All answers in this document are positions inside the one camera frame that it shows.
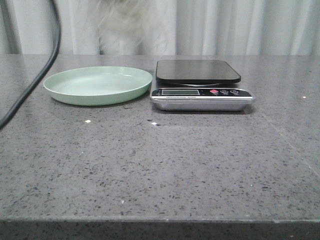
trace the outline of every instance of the digital kitchen scale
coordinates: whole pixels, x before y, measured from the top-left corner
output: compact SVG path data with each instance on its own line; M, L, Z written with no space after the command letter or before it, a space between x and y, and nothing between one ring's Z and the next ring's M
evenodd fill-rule
M240 81L241 76L225 61L161 60L150 98L165 111L242 111L255 97L230 87Z

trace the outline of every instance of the plastic plate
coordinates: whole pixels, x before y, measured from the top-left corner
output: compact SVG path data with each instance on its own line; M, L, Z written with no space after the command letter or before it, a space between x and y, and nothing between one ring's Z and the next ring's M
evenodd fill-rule
M152 75L122 66L83 67L48 77L43 86L52 98L72 105L102 106L123 103L143 95Z

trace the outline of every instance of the white fur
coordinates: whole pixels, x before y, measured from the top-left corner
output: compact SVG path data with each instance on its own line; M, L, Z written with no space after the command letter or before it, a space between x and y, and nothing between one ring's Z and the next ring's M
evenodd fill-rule
M154 29L165 32L154 0L91 0L87 12L105 54L136 54Z

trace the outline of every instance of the black cable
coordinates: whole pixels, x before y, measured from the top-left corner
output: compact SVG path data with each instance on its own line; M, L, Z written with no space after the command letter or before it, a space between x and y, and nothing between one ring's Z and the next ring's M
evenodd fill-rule
M54 44L53 44L53 50L50 55L50 58L48 59L45 66L42 68L42 70L38 73L38 75L34 78L34 80L30 83L30 85L23 91L23 93L20 95L20 97L16 100L16 102L12 105L12 107L9 109L9 111L6 113L6 115L0 120L0 131L3 129L7 123L10 122L10 120L15 116L21 105L25 102L25 100L29 97L29 95L33 92L33 90L38 86L38 84L41 82L41 80L45 77L45 75L48 73L52 65L54 64L58 53L60 49L60 42L61 42L61 23L60 23L60 17L57 10L57 6L54 2L54 0L49 0L49 4L51 7L51 10L53 12L53 18L55 23L55 35L54 35Z

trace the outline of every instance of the lcd screen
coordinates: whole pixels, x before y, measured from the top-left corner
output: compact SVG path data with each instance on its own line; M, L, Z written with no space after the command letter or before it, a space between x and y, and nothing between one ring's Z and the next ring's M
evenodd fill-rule
M163 89L162 95L200 95L196 89Z

